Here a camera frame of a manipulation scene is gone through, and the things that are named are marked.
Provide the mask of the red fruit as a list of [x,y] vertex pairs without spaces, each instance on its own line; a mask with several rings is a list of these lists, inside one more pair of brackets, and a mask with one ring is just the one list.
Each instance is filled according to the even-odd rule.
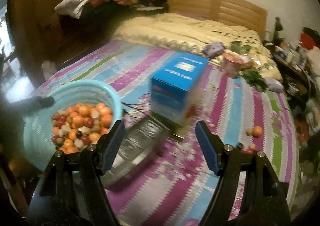
[[245,149],[245,150],[241,150],[241,153],[245,153],[245,154],[255,154],[255,150],[254,149]]

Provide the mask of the light blue plastic basket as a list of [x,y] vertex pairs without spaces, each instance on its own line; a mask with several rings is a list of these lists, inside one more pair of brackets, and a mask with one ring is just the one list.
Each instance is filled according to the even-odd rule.
[[96,143],[122,116],[116,90],[101,81],[78,80],[50,92],[53,106],[25,120],[26,159],[43,171],[55,150],[72,153]]

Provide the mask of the orange fruit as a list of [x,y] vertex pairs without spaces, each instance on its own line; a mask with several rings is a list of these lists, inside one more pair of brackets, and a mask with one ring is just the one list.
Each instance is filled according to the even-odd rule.
[[252,130],[252,136],[254,138],[259,138],[263,134],[263,128],[261,126],[255,126]]

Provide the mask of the dark plastic-wrapped box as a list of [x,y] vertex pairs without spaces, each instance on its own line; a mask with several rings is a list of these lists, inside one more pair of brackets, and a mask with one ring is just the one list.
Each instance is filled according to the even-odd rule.
[[131,184],[162,154],[169,129],[159,120],[145,116],[125,134],[111,169],[101,178],[103,186],[119,191]]

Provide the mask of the striped floral bed sheet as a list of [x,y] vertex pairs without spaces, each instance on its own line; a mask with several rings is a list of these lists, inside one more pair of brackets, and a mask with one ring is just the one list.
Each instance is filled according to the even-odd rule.
[[295,124],[191,53],[114,40],[54,74],[25,129],[33,225],[290,225]]

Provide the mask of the green leafy vegetables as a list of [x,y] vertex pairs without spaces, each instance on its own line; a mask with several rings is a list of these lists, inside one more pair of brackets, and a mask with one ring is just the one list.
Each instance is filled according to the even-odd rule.
[[253,60],[248,54],[253,48],[250,45],[241,45],[241,41],[233,41],[230,44],[230,50],[240,56],[248,57],[249,62],[242,63],[240,67],[240,76],[249,84],[249,86],[254,87],[258,92],[265,92],[267,89],[266,80],[261,76],[259,69],[254,67]]

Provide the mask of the cluttered side table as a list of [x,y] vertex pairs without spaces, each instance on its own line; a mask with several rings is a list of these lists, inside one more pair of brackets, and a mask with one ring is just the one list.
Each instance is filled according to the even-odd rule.
[[307,51],[300,41],[286,43],[282,37],[283,31],[280,18],[275,17],[270,40],[264,40],[264,46],[270,50],[272,60],[280,71],[289,105],[305,107],[307,101],[316,95],[316,84],[311,76]]

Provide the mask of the pink instant noodle cup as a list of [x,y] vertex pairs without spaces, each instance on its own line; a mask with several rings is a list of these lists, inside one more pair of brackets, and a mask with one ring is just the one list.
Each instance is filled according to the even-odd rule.
[[249,55],[227,52],[222,54],[220,72],[229,78],[237,78],[241,70],[247,69],[252,65],[253,61]]

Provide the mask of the blue cardboard box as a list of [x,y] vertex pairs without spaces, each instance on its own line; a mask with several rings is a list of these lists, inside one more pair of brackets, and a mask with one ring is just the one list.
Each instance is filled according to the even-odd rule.
[[151,76],[151,113],[182,126],[191,115],[202,91],[208,59],[178,53]]

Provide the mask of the purple wrapped packet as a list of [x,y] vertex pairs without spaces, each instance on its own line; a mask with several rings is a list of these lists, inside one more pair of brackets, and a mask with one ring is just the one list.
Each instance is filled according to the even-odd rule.
[[213,42],[213,43],[206,45],[203,48],[203,52],[206,57],[212,59],[217,56],[220,56],[225,51],[225,49],[226,49],[226,47],[222,42],[216,41],[216,42]]

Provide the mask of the cream yellow quilt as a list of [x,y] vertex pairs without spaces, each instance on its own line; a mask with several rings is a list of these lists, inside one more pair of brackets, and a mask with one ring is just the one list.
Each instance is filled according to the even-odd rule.
[[258,33],[244,26],[228,26],[212,20],[165,13],[125,20],[114,31],[112,39],[197,55],[211,43],[221,42],[228,48],[239,41],[240,46],[245,47],[242,52],[251,57],[262,77],[283,80],[271,52],[263,46]]

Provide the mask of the wooden headboard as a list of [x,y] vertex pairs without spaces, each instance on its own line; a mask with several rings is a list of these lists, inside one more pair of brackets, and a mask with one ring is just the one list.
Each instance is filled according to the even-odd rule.
[[171,13],[244,26],[261,38],[265,34],[267,11],[245,0],[168,0],[168,7]]

